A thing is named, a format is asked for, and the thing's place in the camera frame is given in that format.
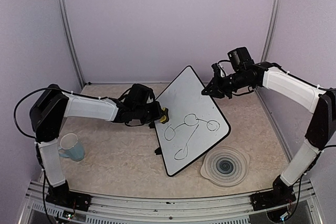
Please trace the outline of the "yellow bone-shaped eraser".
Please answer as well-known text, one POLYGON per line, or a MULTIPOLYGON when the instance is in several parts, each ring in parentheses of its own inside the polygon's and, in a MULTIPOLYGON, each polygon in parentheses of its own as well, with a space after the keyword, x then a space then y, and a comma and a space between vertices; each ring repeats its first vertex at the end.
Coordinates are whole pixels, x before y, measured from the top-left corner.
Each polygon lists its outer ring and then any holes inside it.
POLYGON ((165 124, 169 121, 169 110, 167 108, 162 108, 162 117, 160 118, 160 123, 165 124))

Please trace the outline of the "white whiteboard black frame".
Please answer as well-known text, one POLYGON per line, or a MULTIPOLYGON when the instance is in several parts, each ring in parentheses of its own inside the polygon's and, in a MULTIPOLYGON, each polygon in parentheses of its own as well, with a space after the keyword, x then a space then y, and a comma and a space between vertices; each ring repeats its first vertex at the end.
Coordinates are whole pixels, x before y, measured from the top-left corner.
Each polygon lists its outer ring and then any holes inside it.
POLYGON ((229 136, 231 126, 192 66, 185 67, 156 97, 168 110, 155 123, 166 174, 173 177, 229 136))

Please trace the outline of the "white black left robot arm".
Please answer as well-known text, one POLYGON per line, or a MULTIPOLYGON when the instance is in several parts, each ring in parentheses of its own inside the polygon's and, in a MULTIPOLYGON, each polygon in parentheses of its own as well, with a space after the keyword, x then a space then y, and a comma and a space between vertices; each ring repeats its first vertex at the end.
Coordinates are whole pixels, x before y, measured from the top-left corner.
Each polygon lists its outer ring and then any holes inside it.
POLYGON ((129 124, 138 120, 141 125, 164 124, 169 120, 168 109, 160 106, 151 88, 133 84, 119 98, 90 97, 62 90, 51 84, 38 98, 29 112, 38 153, 50 183, 50 194, 66 206, 73 201, 73 193, 61 170, 58 138, 65 118, 91 118, 107 122, 129 124))

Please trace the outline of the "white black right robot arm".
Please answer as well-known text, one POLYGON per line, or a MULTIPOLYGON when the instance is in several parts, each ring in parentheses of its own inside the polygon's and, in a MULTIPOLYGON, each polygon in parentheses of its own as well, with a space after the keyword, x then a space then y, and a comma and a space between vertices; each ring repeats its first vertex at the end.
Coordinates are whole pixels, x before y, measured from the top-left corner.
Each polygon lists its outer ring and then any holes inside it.
POLYGON ((201 91, 213 98, 232 98, 236 92, 248 87, 276 91, 297 102, 312 118, 304 142, 288 167, 274 180, 272 190, 251 195, 254 210, 280 206, 298 199, 294 184, 316 164, 322 151, 335 133, 335 89, 324 89, 309 84, 284 71, 276 63, 234 64, 234 73, 224 76, 218 63, 212 65, 214 76, 201 91))

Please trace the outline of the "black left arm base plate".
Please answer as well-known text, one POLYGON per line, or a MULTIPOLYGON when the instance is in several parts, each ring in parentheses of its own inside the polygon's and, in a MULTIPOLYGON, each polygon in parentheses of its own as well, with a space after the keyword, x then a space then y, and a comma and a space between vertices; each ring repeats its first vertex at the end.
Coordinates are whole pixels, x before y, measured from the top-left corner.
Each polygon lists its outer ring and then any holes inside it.
POLYGON ((49 193, 46 196, 46 201, 48 203, 87 212, 91 204, 91 195, 78 193, 74 191, 69 191, 65 194, 54 195, 49 193))

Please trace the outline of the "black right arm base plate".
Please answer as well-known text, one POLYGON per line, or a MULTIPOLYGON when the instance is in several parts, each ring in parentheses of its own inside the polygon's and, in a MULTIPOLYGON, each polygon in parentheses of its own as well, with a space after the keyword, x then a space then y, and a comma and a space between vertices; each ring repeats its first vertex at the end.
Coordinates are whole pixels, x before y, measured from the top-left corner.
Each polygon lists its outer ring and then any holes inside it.
POLYGON ((250 201, 254 211, 273 208, 296 201, 294 193, 289 193, 285 197, 276 196, 273 190, 257 192, 250 196, 250 201))

